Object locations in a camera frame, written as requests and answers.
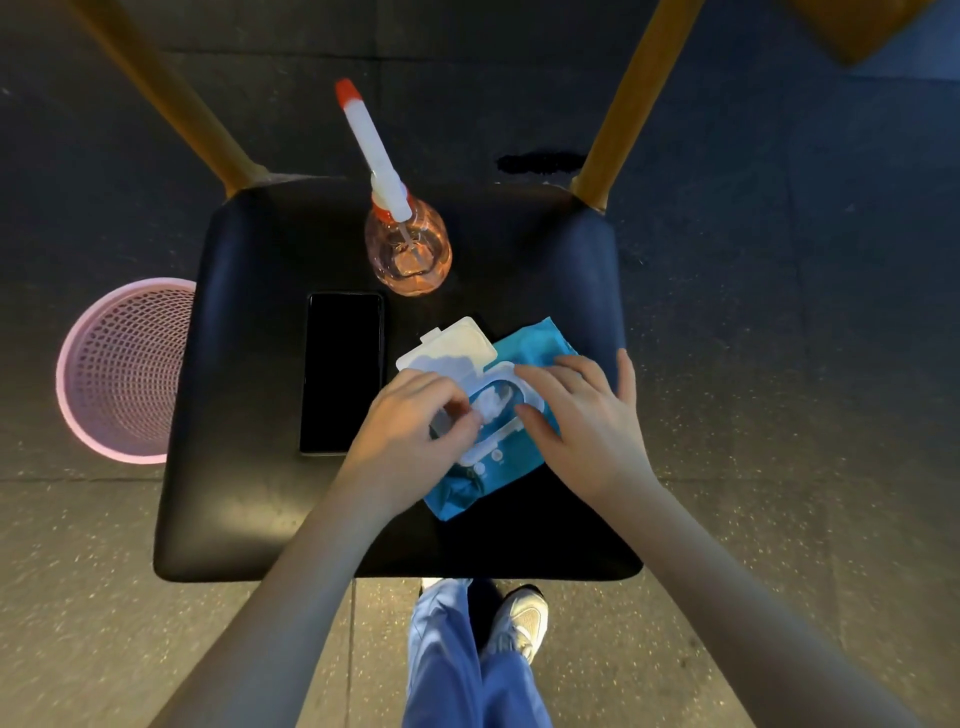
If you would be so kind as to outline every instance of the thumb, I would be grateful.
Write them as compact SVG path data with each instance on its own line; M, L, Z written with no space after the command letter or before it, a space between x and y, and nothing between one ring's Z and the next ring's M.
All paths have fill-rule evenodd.
M450 462L456 462L476 442L482 423L483 415L471 409L453 424L446 435L435 440L433 447L442 451Z
M543 413L536 407L531 407L529 404L518 404L515 412L544 458L563 442L560 435L554 432L553 427L543 417Z

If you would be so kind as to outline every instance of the transparent bottle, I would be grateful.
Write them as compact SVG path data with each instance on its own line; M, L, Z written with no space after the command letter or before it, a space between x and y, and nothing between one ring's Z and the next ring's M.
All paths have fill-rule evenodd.
M413 215L397 222L374 201L364 237L373 272L401 296L437 290L450 272L453 252L440 214L423 200L407 195Z

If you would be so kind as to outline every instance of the spray bottle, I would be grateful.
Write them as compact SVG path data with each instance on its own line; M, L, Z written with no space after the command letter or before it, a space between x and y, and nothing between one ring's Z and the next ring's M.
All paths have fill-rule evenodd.
M400 181L353 82L342 79L336 90L371 171L373 207L364 237L373 271L401 296L430 293L444 282L453 262L444 221Z

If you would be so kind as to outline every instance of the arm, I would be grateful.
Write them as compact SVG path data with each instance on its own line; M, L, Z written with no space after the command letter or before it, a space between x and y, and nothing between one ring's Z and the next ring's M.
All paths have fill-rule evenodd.
M677 602L758 726L918 726L886 691L794 616L657 481L636 418L636 380L618 353L615 395L582 356L516 367L550 405L517 413L547 465L643 560Z
M461 415L439 440L429 424ZM404 370L371 405L326 496L151 724L293 726L357 565L391 518L473 444L480 418L452 380Z

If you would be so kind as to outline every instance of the spray nozzle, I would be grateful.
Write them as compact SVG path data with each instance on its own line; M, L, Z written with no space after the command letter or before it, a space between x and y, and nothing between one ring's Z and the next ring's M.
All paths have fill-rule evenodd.
M399 223L409 220L414 213L407 200L407 188L390 163L390 157L387 156L387 150L380 140L380 134L376 132L360 92L350 79L338 81L336 89L340 108L344 110L350 129L360 144L360 151L370 167L373 203L389 210L394 220Z

